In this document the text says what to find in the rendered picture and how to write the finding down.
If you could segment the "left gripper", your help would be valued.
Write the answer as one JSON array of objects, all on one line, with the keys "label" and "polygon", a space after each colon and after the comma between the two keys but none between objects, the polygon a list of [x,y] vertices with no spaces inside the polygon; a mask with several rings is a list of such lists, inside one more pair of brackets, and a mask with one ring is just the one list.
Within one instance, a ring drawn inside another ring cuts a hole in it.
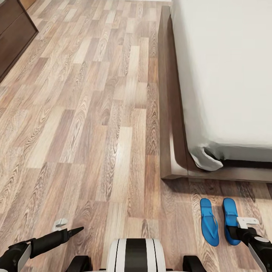
[{"label": "left gripper", "polygon": [[75,234],[79,233],[82,231],[84,227],[80,227],[77,229],[63,229],[63,230],[58,230],[55,232],[52,232],[48,235],[45,235],[45,251],[47,252],[53,248],[56,248],[57,246],[60,246],[61,244],[64,244],[68,242],[68,240],[74,236]]}]

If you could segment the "sandal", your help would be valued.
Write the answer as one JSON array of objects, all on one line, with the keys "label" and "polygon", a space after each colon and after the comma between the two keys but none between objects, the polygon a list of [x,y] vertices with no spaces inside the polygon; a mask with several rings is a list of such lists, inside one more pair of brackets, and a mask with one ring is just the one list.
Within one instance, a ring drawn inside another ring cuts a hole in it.
[{"label": "sandal", "polygon": [[233,240],[230,237],[230,234],[229,234],[228,228],[227,228],[227,225],[238,227],[238,223],[236,221],[236,218],[238,218],[239,216],[237,213],[235,201],[231,198],[224,198],[223,205],[224,205],[224,211],[225,211],[225,217],[226,217],[225,218],[226,239],[231,245],[238,245],[241,242],[241,240]]},{"label": "sandal", "polygon": [[205,240],[212,246],[219,244],[218,223],[214,221],[212,205],[209,199],[202,198],[201,206],[201,230]]}]

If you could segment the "robot trunk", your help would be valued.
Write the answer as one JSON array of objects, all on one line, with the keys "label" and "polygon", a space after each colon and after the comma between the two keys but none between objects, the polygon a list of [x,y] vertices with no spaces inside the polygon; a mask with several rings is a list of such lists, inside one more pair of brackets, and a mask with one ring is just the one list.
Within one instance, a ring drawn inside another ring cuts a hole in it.
[{"label": "robot trunk", "polygon": [[162,244],[158,238],[114,238],[106,272],[166,272]]}]

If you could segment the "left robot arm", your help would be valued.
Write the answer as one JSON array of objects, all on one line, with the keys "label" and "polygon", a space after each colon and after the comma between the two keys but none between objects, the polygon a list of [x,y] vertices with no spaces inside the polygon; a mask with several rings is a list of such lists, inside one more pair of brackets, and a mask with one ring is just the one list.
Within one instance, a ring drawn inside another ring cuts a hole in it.
[{"label": "left robot arm", "polygon": [[68,223],[68,219],[61,218],[54,222],[52,233],[45,235],[39,239],[33,238],[27,241],[9,246],[2,257],[0,257],[0,272],[20,272],[22,267],[28,261],[42,253],[45,253],[68,240],[84,229],[63,229],[60,228]]}]

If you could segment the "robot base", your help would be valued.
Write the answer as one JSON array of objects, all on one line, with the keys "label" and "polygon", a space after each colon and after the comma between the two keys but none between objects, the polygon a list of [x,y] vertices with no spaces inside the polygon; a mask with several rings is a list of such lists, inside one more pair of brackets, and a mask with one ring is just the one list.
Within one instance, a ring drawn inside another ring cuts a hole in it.
[{"label": "robot base", "polygon": [[[89,258],[87,255],[76,255],[66,272],[89,272]],[[106,272],[106,269],[99,269],[99,271],[92,272]],[[166,272],[180,272],[173,269],[166,269]],[[183,272],[206,272],[204,267],[195,255],[185,255],[183,258]]]}]

